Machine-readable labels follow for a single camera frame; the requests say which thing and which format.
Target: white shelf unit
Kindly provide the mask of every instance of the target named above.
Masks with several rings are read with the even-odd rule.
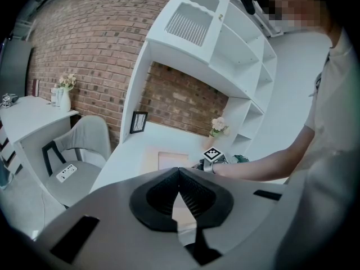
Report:
[[[120,143],[152,61],[184,72],[229,97],[223,117],[231,134],[215,146],[244,154],[269,104],[277,57],[261,30],[230,0],[170,0],[151,27],[130,80]]]

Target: power outlet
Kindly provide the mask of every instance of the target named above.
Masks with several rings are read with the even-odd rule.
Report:
[[[78,168],[73,166],[73,164],[70,164],[67,166],[63,171],[61,171],[58,175],[56,175],[56,178],[63,183],[66,179],[68,179]]]

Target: floor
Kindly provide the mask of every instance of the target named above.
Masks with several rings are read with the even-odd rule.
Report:
[[[31,238],[65,210],[24,168],[0,190],[0,207],[8,223]]]

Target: white desk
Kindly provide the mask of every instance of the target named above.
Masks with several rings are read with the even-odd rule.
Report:
[[[145,131],[129,135],[119,144],[102,168],[91,192],[105,185],[130,179],[146,172],[142,164],[148,151],[187,154],[191,165],[203,158],[201,144],[206,137],[164,125],[146,122]]]
[[[42,156],[42,147],[69,131],[70,117],[77,113],[74,110],[62,112],[58,107],[52,107],[49,101],[33,96],[22,97],[10,108],[0,109],[0,118],[9,143],[23,167],[44,190],[44,183],[49,176]],[[55,155],[49,155],[52,165],[60,166],[61,163]],[[74,151],[65,153],[68,159],[74,155]]]

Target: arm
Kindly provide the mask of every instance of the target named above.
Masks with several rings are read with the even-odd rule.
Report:
[[[255,181],[270,181],[288,177],[303,158],[314,131],[304,126],[295,141],[287,149],[262,159],[239,164],[215,164],[215,174]]]

